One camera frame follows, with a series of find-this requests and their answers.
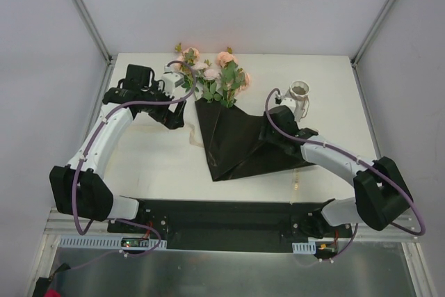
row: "tabletop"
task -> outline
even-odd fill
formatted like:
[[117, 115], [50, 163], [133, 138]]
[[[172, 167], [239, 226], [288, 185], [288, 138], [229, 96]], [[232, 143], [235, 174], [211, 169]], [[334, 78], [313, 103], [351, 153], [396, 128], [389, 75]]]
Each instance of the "tabletop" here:
[[[283, 93], [290, 83], [310, 86], [310, 107], [299, 127], [311, 127], [327, 140], [360, 156], [375, 158], [375, 150], [354, 74], [347, 56], [237, 54], [252, 83], [236, 105], [262, 115], [273, 88]], [[159, 79], [175, 54], [119, 54], [109, 87], [125, 77], [128, 64], [151, 67]], [[215, 54], [202, 54], [212, 63]], [[175, 97], [184, 95], [183, 89]], [[190, 97], [184, 111], [186, 126], [168, 130], [139, 114], [119, 140], [107, 165], [104, 181], [115, 195], [164, 200], [245, 202], [324, 202], [349, 198], [353, 188], [320, 166], [275, 172], [243, 179], [212, 182], [202, 137]]]

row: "pink flower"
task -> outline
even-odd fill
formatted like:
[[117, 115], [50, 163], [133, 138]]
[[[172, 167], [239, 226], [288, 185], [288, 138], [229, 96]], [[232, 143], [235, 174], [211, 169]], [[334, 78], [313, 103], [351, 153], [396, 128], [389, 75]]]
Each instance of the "pink flower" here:
[[183, 55], [187, 54], [190, 51], [190, 49], [193, 50], [193, 55], [195, 56], [195, 61], [198, 61], [200, 59], [200, 52], [196, 48], [187, 48], [182, 51], [182, 54]]
[[248, 87], [250, 86], [250, 82], [252, 81], [252, 79], [250, 78], [250, 74], [248, 74], [247, 72], [244, 74], [244, 85], [240, 86], [241, 90], [247, 90]]
[[216, 64], [225, 67], [227, 63], [234, 61], [238, 64], [238, 59], [236, 59], [235, 55], [229, 54], [226, 51], [220, 52], [216, 57]]
[[193, 69], [195, 70], [206, 70], [209, 68], [209, 66], [206, 63], [203, 62], [197, 62], [196, 64], [194, 64], [194, 66], [192, 66]]
[[[176, 60], [177, 60], [177, 61], [184, 62], [184, 57], [181, 55], [181, 56], [179, 56], [178, 58], [176, 58]], [[173, 66], [173, 69], [174, 69], [175, 71], [180, 71], [180, 69], [181, 69], [181, 64], [175, 63], [175, 64], [173, 64], [172, 66]]]
[[215, 69], [207, 69], [204, 71], [204, 79], [206, 80], [218, 80], [220, 78], [220, 73]]

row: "white arm segment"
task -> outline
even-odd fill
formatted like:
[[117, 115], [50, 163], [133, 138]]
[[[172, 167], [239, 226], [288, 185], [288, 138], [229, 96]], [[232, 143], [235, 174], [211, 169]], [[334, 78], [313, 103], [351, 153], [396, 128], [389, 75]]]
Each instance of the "white arm segment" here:
[[[310, 139], [311, 141], [329, 143], [326, 142], [322, 136], [312, 136]], [[326, 168], [330, 172], [347, 181], [351, 186], [354, 186], [353, 180], [357, 175], [357, 172], [366, 170], [364, 166], [359, 165], [356, 161], [349, 159], [337, 151], [320, 145], [305, 143], [301, 147], [301, 152], [305, 161], [315, 163], [323, 168]], [[373, 162], [370, 159], [360, 157], [360, 160], [365, 161], [369, 165], [373, 165]], [[363, 222], [357, 212], [355, 198], [332, 201], [323, 208], [321, 213], [327, 223], [331, 226]]]
[[[73, 169], [77, 167], [79, 159], [83, 155], [83, 151], [87, 143], [90, 141], [92, 135], [98, 126], [103, 122], [105, 116], [118, 104], [105, 104], [101, 107], [99, 117], [92, 128], [91, 132], [88, 134], [87, 139], [83, 142], [81, 149], [76, 153], [74, 157], [68, 161]], [[116, 113], [114, 113], [105, 126], [100, 131], [98, 137], [96, 137], [95, 142], [92, 144], [87, 160], [83, 163], [82, 171], [87, 171], [92, 169], [101, 178], [104, 177], [105, 168], [110, 159], [111, 153], [113, 152], [119, 138], [124, 133], [125, 129], [133, 121], [133, 116], [128, 108], [122, 108]], [[133, 198], [125, 198], [123, 196], [113, 196], [113, 207], [111, 208], [108, 218], [123, 218], [123, 219], [134, 219], [138, 212], [139, 202]]]

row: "metal frame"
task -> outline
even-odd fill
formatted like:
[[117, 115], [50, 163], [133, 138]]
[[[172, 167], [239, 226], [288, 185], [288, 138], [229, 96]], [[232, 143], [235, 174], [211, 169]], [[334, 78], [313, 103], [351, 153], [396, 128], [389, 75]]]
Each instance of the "metal frame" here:
[[[357, 64], [362, 59], [363, 55], [366, 53], [366, 50], [369, 48], [371, 43], [373, 42], [374, 38], [380, 31], [383, 22], [387, 18], [388, 14], [390, 13], [391, 9], [394, 7], [395, 3], [398, 0], [386, 0], [385, 4], [383, 5], [382, 9], [378, 13], [378, 16], [374, 20], [371, 28], [369, 29], [368, 33], [366, 34], [366, 37], [361, 44], [359, 50], [353, 57], [351, 61], [351, 66], [353, 68], [355, 80], [357, 83], [357, 88], [359, 90], [360, 99], [362, 101], [364, 112], [366, 115], [366, 120], [369, 125], [369, 130], [371, 132], [371, 138], [373, 140], [374, 148], [376, 151], [377, 156], [381, 156], [380, 154], [380, 148], [378, 146], [378, 141], [375, 137], [375, 132], [373, 128], [373, 121], [372, 117], [369, 111], [368, 104], [366, 102], [366, 97], [364, 95], [364, 92], [362, 90], [361, 83], [359, 81], [359, 73], [357, 73]], [[97, 45], [97, 48], [101, 52], [103, 58], [108, 63], [108, 66], [106, 68], [106, 71], [104, 73], [101, 86], [99, 89], [99, 92], [97, 93], [96, 100], [95, 100], [95, 107], [92, 110], [89, 122], [88, 122], [88, 128], [85, 136], [90, 131], [91, 126], [93, 125], [93, 122], [95, 121], [97, 114], [99, 113], [99, 109], [101, 106], [101, 97], [104, 94], [104, 91], [108, 88], [109, 81], [111, 80], [111, 76], [114, 69], [114, 61], [113, 57], [110, 55], [102, 37], [99, 34], [99, 31], [97, 30], [97, 27], [92, 20], [92, 17], [90, 16], [90, 13], [88, 12], [83, 0], [73, 0], [73, 3], [76, 7], [76, 9], [79, 12], [79, 16], [83, 20], [83, 22], [86, 25], [86, 28], [88, 32], [91, 34], [93, 40], [95, 41], [95, 44]], [[81, 223], [85, 224], [87, 220], [81, 219]], [[400, 217], [399, 223], [402, 223], [404, 226], [411, 226], [412, 225], [412, 219], [410, 214], [405, 214]], [[108, 223], [101, 223], [101, 222], [95, 222], [92, 224], [90, 228], [90, 234], [95, 236], [110, 236], [106, 230], [108, 227]], [[49, 271], [51, 270], [51, 265], [54, 260], [54, 256], [56, 254], [57, 246], [60, 242], [60, 238], [62, 235], [69, 236], [69, 235], [77, 235], [77, 232], [73, 226], [72, 223], [72, 217], [64, 214], [60, 214], [56, 211], [55, 208], [51, 210], [51, 213], [49, 215], [49, 219], [47, 221], [47, 225], [44, 230], [44, 235], [42, 238], [42, 242], [40, 245], [40, 249], [38, 252], [37, 257], [35, 258], [33, 270], [32, 270], [32, 276], [29, 281], [29, 291], [27, 296], [30, 296], [33, 291], [34, 284], [38, 277], [40, 276], [48, 276]], [[405, 234], [398, 230], [393, 230], [391, 228], [388, 228], [384, 230], [383, 232], [376, 232], [370, 229], [369, 227], [365, 225], [360, 225], [359, 227], [359, 233], [356, 237], [357, 241], [370, 241], [370, 242], [400, 242], [402, 244], [406, 262], [409, 268], [409, 272], [411, 275], [411, 279], [413, 281], [413, 285], [416, 291], [416, 294], [418, 296], [437, 296], [437, 292], [435, 291], [434, 285], [432, 283], [432, 280], [430, 278], [430, 273], [428, 271], [428, 268], [425, 263], [425, 259], [423, 258], [423, 253], [421, 251], [421, 246], [418, 244], [418, 239], [415, 236], [410, 236], [408, 234]]]

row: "gray wall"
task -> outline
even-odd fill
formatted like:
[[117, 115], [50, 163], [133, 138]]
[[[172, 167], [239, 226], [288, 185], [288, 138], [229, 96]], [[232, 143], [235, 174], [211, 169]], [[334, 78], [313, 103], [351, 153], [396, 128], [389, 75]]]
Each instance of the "gray wall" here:
[[352, 56], [385, 0], [84, 0], [113, 54], [207, 52]]
[[105, 63], [71, 0], [0, 0], [0, 291], [24, 295], [48, 174], [86, 129]]
[[359, 77], [382, 153], [397, 160], [426, 218], [422, 248], [445, 296], [445, 0], [400, 0]]

